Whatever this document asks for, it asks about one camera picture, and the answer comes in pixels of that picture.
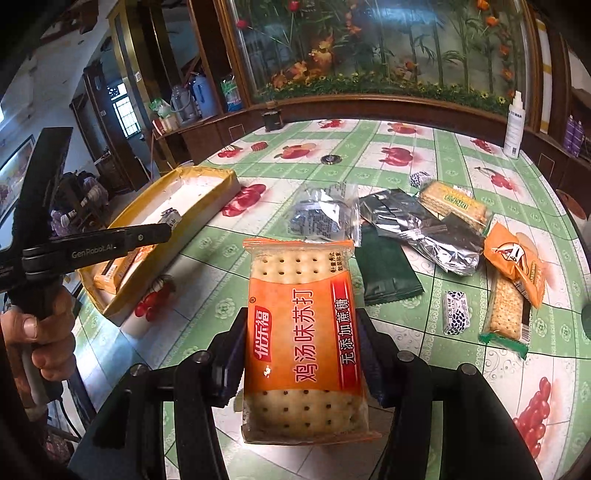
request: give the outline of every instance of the cracker package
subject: cracker package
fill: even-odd
[[[480,341],[493,341],[525,358],[530,345],[530,306],[523,295],[500,272],[495,273],[486,322]]]
[[[355,305],[352,241],[247,239],[242,434],[304,445],[376,438],[369,431]]]
[[[123,282],[123,277],[131,267],[139,248],[129,252],[125,257],[115,258],[101,265],[95,274],[94,282],[101,290],[115,295]]]
[[[496,223],[484,240],[484,256],[535,308],[540,308],[545,289],[540,259],[501,223]]]
[[[478,232],[486,228],[492,217],[492,213],[483,203],[440,181],[426,185],[418,198],[432,212],[442,216],[455,213]]]

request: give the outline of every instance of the human hand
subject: human hand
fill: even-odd
[[[62,381],[74,373],[76,340],[72,334],[75,321],[73,305],[72,295],[61,286],[53,302],[53,314],[42,321],[33,315],[21,313],[16,307],[0,315],[0,326],[12,374],[25,406],[28,406],[26,404],[29,401],[26,400],[31,397],[31,388],[22,366],[23,343],[40,345],[33,350],[31,359],[45,379]]]

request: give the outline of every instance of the orange snack wrapper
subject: orange snack wrapper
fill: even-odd
[[[542,304],[545,275],[542,262],[504,225],[495,224],[484,240],[484,256],[537,309]]]
[[[369,431],[348,261],[353,242],[247,239],[242,434],[248,443],[342,443]]]

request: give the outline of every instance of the decorative flower painting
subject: decorative flower painting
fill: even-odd
[[[525,95],[525,27],[508,0],[228,1],[259,101],[386,93],[505,115]]]

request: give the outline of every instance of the green checkered tablecloth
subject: green checkered tablecloth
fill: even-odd
[[[333,153],[333,166],[320,157]],[[530,353],[522,360],[511,351],[478,340],[484,323],[492,272],[482,262],[471,277],[446,274],[404,247],[425,292],[415,298],[368,307],[376,328],[390,334],[400,349],[410,350],[432,365],[456,368],[470,362],[489,381],[511,417],[518,417],[544,377],[551,384],[550,416],[537,464],[543,478],[558,478],[570,467],[591,436],[591,342],[581,325],[589,301],[591,275],[576,231],[550,185],[531,160],[521,154],[506,158],[492,144],[453,132],[392,122],[344,119],[286,125],[259,130],[216,153],[203,166],[232,168],[243,185],[264,184],[256,205],[238,216],[218,214],[185,247],[169,267],[179,285],[170,309],[140,341],[127,338],[103,319],[83,295],[76,328],[77,357],[85,383],[100,404],[127,367],[144,360],[153,368],[179,363],[206,348],[214,335],[227,330],[246,305],[250,256],[242,241],[250,236],[285,238],[283,218],[303,181],[327,184],[347,180],[359,195],[387,188],[409,193],[409,175],[423,171],[462,186],[495,212],[496,220],[536,244],[548,264],[544,303],[532,309]],[[355,259],[350,262],[358,306],[363,283]],[[442,329],[445,292],[466,293],[470,328],[457,336]],[[383,451],[392,412],[371,402],[372,427],[384,433],[373,442],[324,447],[245,445],[242,415],[230,402],[215,409],[220,443],[231,478],[361,479],[369,478]],[[428,478],[438,478],[442,409],[433,412]],[[167,463],[177,463],[172,405],[165,405]]]

